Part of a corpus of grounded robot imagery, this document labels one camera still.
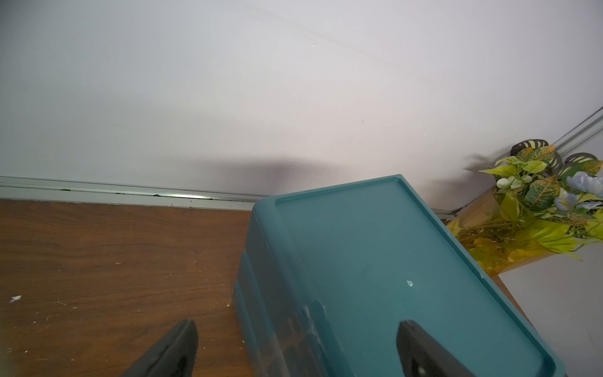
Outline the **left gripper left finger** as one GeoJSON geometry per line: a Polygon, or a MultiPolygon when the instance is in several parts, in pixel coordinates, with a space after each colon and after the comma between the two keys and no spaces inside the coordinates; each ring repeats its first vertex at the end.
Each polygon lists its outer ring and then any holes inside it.
{"type": "Polygon", "coordinates": [[[198,344],[195,322],[183,320],[125,370],[122,377],[191,377],[198,344]]]}

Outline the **teal drawer cabinet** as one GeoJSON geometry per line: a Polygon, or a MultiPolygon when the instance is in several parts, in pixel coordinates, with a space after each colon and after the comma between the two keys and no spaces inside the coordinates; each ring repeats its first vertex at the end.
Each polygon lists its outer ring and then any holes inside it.
{"type": "Polygon", "coordinates": [[[565,375],[400,175],[257,202],[232,299],[257,376],[426,375],[403,322],[475,376],[565,375]]]}

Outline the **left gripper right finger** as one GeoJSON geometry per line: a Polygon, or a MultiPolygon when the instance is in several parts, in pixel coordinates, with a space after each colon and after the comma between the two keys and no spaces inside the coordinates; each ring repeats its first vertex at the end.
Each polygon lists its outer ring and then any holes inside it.
{"type": "Polygon", "coordinates": [[[475,377],[414,320],[400,322],[396,346],[405,376],[475,377]]]}

